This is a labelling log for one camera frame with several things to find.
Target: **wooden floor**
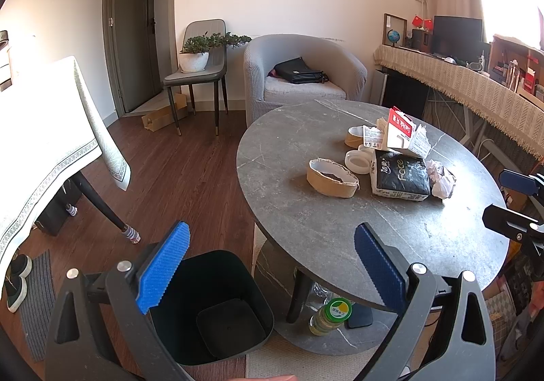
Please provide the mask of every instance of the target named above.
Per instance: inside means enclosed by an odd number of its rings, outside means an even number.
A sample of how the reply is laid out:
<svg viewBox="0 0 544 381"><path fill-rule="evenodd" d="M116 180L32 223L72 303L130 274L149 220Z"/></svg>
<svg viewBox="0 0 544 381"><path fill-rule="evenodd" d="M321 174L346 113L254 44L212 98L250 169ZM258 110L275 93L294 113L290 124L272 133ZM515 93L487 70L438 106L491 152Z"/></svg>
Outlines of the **wooden floor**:
<svg viewBox="0 0 544 381"><path fill-rule="evenodd" d="M173 125L155 133L142 126L141 118L116 121L109 131L131 167L131 182L124 192L101 159L83 170L85 177L117 215L141 234L140 244L132 245L119 234L85 197L79 213L67 220L58 237L34 230L21 250L35 257L51 251L51 268L56 290L66 271L77 267L83 272L111 268L119 260L134 259L145 244L159 241L175 220L186 221L191 229L187 256L214 249L236 253L249 267L254 224L241 193L236 175L236 150L245 131L245 113L221 113L220 135L215 136L213 113L197 113L181 121L182 137ZM116 327L111 308L103 308L104 318L123 367L139 374ZM44 363L33 363L24 341L18 314L0 307L0 323L25 360L44 378ZM245 376L245 360L230 360L187 371L197 381L224 381Z"/></svg>

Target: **crumpled tissue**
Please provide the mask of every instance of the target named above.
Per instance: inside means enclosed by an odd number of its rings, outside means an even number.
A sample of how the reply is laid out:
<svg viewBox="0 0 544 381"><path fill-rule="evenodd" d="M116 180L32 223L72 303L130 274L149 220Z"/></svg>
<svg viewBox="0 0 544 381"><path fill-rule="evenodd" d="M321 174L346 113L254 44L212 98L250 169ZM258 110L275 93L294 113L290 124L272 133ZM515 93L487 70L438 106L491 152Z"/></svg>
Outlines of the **crumpled tissue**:
<svg viewBox="0 0 544 381"><path fill-rule="evenodd" d="M442 163L434 160L426 162L427 174L431 180L431 194L440 199L450 198L455 188L455 175L443 166Z"/></svg>

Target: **green jar lid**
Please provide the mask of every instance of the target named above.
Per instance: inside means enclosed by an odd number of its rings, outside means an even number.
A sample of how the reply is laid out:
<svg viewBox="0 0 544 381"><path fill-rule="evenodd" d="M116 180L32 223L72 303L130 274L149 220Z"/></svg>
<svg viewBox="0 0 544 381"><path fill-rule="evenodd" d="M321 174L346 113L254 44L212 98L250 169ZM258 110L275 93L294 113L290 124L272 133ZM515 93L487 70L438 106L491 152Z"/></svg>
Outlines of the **green jar lid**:
<svg viewBox="0 0 544 381"><path fill-rule="evenodd" d="M325 307L325 317L331 323L342 323L352 314L352 303L345 298L333 298Z"/></svg>

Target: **bonsai tree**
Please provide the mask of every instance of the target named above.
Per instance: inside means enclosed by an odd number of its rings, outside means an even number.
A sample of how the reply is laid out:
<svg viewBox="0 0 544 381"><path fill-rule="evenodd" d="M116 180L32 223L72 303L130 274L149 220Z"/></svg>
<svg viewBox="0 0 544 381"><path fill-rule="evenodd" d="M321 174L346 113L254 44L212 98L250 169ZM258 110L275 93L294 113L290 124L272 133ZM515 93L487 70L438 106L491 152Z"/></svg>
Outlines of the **bonsai tree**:
<svg viewBox="0 0 544 381"><path fill-rule="evenodd" d="M248 42L251 42L251 37L248 36L237 36L230 32L222 35L215 32L208 37L208 33L206 32L203 36L188 38L183 44L183 49L180 51L180 54L209 53L213 48L221 48L222 46L238 47Z"/></svg>

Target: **striped gray mat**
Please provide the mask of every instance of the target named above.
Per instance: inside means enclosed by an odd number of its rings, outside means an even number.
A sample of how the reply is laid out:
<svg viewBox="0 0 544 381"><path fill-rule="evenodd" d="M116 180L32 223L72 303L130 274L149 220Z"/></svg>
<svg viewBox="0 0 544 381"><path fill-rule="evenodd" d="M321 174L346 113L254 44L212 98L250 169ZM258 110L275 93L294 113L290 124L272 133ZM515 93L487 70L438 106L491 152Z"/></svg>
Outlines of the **striped gray mat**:
<svg viewBox="0 0 544 381"><path fill-rule="evenodd" d="M55 291L51 277L50 253L45 251L32 260L32 272L26 277L27 297L21 304L21 323L24 338L36 362L45 359L47 331L55 304Z"/></svg>

